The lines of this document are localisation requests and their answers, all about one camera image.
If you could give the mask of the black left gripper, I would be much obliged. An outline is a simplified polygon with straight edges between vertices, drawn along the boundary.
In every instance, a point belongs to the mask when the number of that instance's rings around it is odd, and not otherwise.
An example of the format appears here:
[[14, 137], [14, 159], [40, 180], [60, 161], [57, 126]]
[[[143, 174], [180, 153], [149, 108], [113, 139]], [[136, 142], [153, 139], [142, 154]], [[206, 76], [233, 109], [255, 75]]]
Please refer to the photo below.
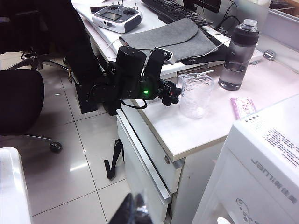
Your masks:
[[177, 104], [182, 92], [172, 81], [166, 81], [154, 76], [141, 76], [138, 81], [140, 90], [138, 99], [154, 100], [159, 97], [166, 106]]

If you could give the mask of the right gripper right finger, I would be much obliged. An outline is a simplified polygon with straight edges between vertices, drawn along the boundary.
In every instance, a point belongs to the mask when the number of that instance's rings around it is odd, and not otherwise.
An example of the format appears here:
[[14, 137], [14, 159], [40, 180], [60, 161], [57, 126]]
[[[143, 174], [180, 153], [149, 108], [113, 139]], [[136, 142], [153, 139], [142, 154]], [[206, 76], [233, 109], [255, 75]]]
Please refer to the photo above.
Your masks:
[[152, 220], [141, 194], [135, 197], [135, 223], [152, 224]]

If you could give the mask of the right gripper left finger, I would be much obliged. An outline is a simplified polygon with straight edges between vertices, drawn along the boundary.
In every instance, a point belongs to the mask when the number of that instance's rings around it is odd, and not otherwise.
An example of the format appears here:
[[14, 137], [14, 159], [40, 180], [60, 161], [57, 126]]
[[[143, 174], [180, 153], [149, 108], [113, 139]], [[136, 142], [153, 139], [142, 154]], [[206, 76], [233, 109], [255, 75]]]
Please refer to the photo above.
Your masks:
[[134, 217], [134, 199], [131, 193], [127, 194], [109, 224], [130, 224]]

